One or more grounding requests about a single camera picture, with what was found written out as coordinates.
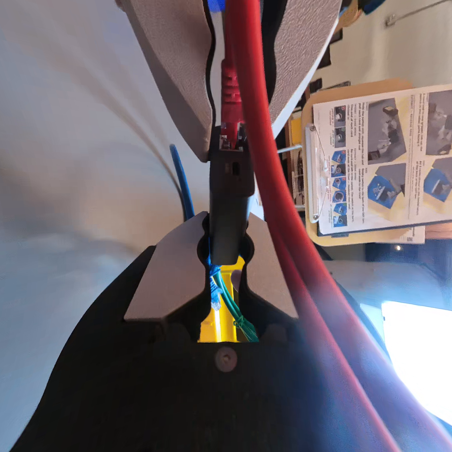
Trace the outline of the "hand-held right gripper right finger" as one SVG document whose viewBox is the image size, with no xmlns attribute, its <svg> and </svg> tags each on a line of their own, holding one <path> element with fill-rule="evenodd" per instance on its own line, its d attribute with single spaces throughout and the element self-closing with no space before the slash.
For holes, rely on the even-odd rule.
<svg viewBox="0 0 452 452">
<path fill-rule="evenodd" d="M 268 224 L 253 213 L 249 215 L 241 242 L 245 262 L 241 281 L 241 309 L 250 321 L 297 321 L 275 252 Z"/>
</svg>

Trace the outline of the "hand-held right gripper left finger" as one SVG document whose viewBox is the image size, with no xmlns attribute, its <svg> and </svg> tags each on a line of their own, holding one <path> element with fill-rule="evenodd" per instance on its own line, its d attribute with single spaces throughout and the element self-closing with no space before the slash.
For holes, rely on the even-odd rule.
<svg viewBox="0 0 452 452">
<path fill-rule="evenodd" d="M 204 291 L 206 271 L 197 250 L 206 216 L 197 214 L 157 243 L 125 321 L 163 319 Z"/>
</svg>

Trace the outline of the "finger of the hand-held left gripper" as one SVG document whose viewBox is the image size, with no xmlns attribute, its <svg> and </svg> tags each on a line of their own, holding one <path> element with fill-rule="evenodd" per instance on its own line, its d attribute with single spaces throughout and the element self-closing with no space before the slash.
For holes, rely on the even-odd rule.
<svg viewBox="0 0 452 452">
<path fill-rule="evenodd" d="M 207 1 L 123 0 L 163 102 L 182 138 L 209 161 L 216 109 L 210 75 L 216 47 Z"/>
<path fill-rule="evenodd" d="M 263 1 L 263 63 L 274 138 L 312 79 L 338 24 L 341 4 Z"/>
</svg>

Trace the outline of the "yellow plastic bin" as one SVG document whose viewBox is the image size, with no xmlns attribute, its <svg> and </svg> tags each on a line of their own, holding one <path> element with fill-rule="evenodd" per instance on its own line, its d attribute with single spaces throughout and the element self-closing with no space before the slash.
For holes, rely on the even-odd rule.
<svg viewBox="0 0 452 452">
<path fill-rule="evenodd" d="M 234 289 L 231 276 L 234 271 L 242 270 L 244 264 L 244 260 L 239 257 L 236 264 L 224 265 L 221 268 L 223 282 L 237 305 L 239 305 L 239 295 Z M 216 311 L 211 308 L 209 315 L 201 323 L 199 342 L 247 342 L 246 336 L 243 332 L 234 325 L 234 318 L 224 305 L 222 298 L 220 298 L 220 302 L 220 309 Z"/>
</svg>

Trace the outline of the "black ethernet coupler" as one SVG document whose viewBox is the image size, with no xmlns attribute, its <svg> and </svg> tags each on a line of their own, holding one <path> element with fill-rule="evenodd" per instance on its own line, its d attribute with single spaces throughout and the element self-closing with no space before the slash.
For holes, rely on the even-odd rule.
<svg viewBox="0 0 452 452">
<path fill-rule="evenodd" d="M 210 158 L 209 249 L 212 265 L 234 265 L 246 234 L 255 178 L 246 126 L 237 124 L 235 144 L 220 135 Z"/>
</svg>

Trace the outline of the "white document stand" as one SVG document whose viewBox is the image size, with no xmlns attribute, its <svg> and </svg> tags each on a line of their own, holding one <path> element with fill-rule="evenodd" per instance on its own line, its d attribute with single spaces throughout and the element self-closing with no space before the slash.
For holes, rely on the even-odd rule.
<svg viewBox="0 0 452 452">
<path fill-rule="evenodd" d="M 303 176 L 306 200 L 304 209 L 308 212 L 309 222 L 315 224 L 319 222 L 324 205 L 324 198 L 320 196 L 320 187 L 325 157 L 317 129 L 313 123 L 308 123 L 304 128 L 303 144 L 295 144 L 279 149 L 278 154 L 286 154 L 295 150 L 301 150 L 302 155 L 306 158 L 306 164 L 303 166 L 304 169 L 307 169 L 307 174 Z"/>
</svg>

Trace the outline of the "bright light panel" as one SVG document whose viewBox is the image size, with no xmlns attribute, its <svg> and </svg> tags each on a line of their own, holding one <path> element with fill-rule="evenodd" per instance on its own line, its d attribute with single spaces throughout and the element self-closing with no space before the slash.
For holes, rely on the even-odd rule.
<svg viewBox="0 0 452 452">
<path fill-rule="evenodd" d="M 397 375 L 427 411 L 451 424 L 451 310 L 387 301 L 381 311 Z"/>
</svg>

